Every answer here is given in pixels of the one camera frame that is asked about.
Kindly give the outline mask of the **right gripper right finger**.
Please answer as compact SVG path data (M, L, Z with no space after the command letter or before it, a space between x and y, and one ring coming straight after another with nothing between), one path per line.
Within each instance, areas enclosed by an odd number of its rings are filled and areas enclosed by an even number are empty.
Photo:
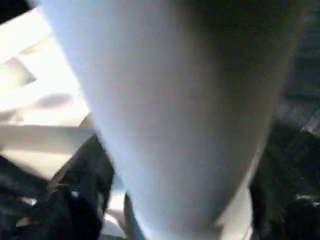
M250 185L258 240L320 238L320 138L273 125Z

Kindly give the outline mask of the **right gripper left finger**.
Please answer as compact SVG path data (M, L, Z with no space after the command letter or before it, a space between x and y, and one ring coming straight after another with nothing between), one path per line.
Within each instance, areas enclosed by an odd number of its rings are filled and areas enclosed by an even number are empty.
M96 135L61 167L36 207L32 240L96 240L114 178L114 169Z

